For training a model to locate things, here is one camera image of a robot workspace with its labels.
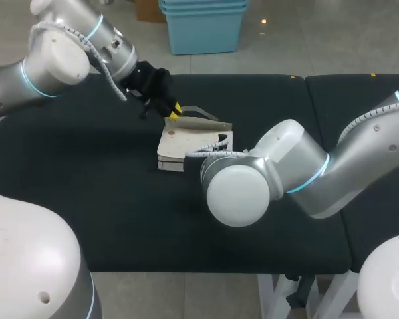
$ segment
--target white table frame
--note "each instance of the white table frame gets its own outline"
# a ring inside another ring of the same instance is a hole
[[[306,314],[308,319],[362,319],[360,314],[343,313],[346,305],[358,288],[359,274],[347,272],[334,276],[327,292],[321,298],[315,279],[307,300]],[[258,274],[260,307],[262,319],[287,319],[291,307],[286,297],[294,293],[298,282],[288,280],[280,275],[277,286],[273,288],[271,274]]]

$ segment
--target tiled floor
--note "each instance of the tiled floor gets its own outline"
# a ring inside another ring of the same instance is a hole
[[[134,4],[94,4],[173,74],[399,73],[399,0],[250,0],[236,53],[172,56],[165,24],[136,20]],[[27,52],[30,0],[0,0],[0,64]],[[258,319],[252,275],[95,274],[106,319]],[[292,318],[303,318],[293,312]]]

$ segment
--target coiled white cable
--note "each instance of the coiled white cable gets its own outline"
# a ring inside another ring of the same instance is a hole
[[[34,38],[36,36],[36,33],[39,29],[60,29],[63,30],[70,35],[74,35],[76,38],[80,40],[80,42],[88,47],[88,49],[93,53],[94,58],[99,62],[99,65],[101,69],[104,71],[104,75],[106,80],[108,81],[109,85],[111,86],[111,89],[117,94],[117,96],[123,100],[127,101],[127,97],[125,94],[117,87],[115,84],[114,79],[112,78],[111,73],[109,72],[108,68],[106,67],[105,63],[102,60],[102,57],[96,47],[89,41],[89,39],[80,33],[79,31],[68,27],[62,23],[54,23],[54,22],[40,22],[37,23],[36,25],[33,25],[31,27],[31,32],[30,32],[30,37],[29,37],[29,48],[31,49],[33,45]]]
[[[208,145],[204,145],[195,151],[187,152],[185,155],[189,158],[208,158],[209,156],[232,156],[236,158],[244,158],[248,156],[248,153],[243,152],[233,152],[233,151],[218,151],[220,146],[225,146],[229,144],[229,137],[221,142],[215,142]],[[204,150],[212,149],[214,151],[202,152]]]
[[[347,134],[353,130],[357,125],[370,120],[371,118],[375,118],[376,116],[385,115],[387,113],[395,112],[399,110],[399,102],[387,106],[382,106],[381,108],[376,108],[375,110],[371,110],[368,113],[365,113],[355,120],[353,120],[341,133],[340,138],[338,139],[337,144],[341,143],[347,136]]]

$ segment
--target brown cardboard box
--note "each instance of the brown cardboard box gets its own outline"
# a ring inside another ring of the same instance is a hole
[[[166,22],[166,16],[161,12],[158,0],[136,0],[136,12],[139,21]]]

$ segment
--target black table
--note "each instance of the black table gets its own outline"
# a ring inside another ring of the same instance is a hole
[[[234,123],[252,148],[294,118],[317,140],[305,82],[290,76],[175,76],[182,105]],[[0,123],[0,194],[46,207],[74,229],[92,271],[341,274],[351,266],[340,215],[307,217],[289,198],[258,223],[226,227],[181,173],[157,169],[163,121],[138,119],[100,76]]]
[[[342,130],[399,89],[399,75],[312,76],[306,79],[327,150]],[[384,241],[399,235],[399,169],[377,181],[342,210],[352,271]]]

